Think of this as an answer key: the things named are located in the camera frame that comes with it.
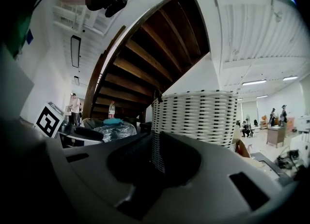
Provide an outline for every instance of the blue cloth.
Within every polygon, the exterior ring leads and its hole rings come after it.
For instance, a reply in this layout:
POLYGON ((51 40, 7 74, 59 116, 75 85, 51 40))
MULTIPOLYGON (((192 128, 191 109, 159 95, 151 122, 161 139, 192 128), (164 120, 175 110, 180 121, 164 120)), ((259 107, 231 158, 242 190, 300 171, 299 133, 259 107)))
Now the blue cloth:
POLYGON ((103 124, 118 124, 118 123, 123 123, 123 120, 119 118, 110 118, 103 120, 103 124))

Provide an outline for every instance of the white woven basket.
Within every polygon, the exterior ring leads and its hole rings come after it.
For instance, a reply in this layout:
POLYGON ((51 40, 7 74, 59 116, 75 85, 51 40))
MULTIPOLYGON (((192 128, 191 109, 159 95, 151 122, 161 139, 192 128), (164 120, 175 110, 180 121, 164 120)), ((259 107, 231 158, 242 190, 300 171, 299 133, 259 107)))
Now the white woven basket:
POLYGON ((226 91, 193 91, 162 96, 152 103, 152 162, 164 172, 159 133, 185 135, 230 147, 237 115, 237 96, 226 91))

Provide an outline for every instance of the chair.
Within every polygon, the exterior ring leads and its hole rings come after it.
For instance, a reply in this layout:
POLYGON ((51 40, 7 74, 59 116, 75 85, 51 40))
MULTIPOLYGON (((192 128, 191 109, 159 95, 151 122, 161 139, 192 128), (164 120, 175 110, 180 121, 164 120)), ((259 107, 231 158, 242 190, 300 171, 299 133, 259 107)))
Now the chair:
POLYGON ((264 128, 268 128, 266 115, 262 117, 262 121, 260 122, 260 129, 264 129, 264 128))

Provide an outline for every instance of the person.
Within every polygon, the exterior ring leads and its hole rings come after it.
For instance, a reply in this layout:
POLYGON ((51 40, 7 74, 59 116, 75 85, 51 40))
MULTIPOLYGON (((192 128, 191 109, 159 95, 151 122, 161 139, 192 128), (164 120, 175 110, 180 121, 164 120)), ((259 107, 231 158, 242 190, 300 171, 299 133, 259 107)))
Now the person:
POLYGON ((275 110, 276 110, 275 108, 272 108, 272 111, 270 113, 269 123, 270 123, 271 127, 275 126, 275 118, 276 118, 275 110))
POLYGON ((284 127, 285 132, 286 132, 286 128, 287 128, 287 118, 286 118, 287 114, 286 114, 286 105, 282 106, 282 113, 281 113, 281 126, 284 127))
POLYGON ((247 137, 249 137, 249 135, 250 135, 250 130, 248 129, 248 125, 247 125, 246 121, 243 121, 243 123, 242 123, 241 132, 243 134, 242 137, 246 137, 246 134, 247 134, 247 137))
POLYGON ((79 103, 78 125, 81 126, 81 123, 82 123, 82 104, 79 103))
POLYGON ((77 95, 75 93, 71 94, 71 99, 70 99, 70 109, 73 117, 73 124, 78 126, 78 118, 79 118, 79 105, 80 101, 79 98, 77 98, 77 95))

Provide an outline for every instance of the plastic bag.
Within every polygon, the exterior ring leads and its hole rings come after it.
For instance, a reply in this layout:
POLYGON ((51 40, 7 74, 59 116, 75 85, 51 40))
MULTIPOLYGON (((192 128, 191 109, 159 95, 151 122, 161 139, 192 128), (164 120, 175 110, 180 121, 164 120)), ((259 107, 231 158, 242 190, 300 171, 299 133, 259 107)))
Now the plastic bag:
POLYGON ((137 134, 136 128, 129 122, 104 125, 93 130, 103 134, 103 141, 110 142, 137 134))

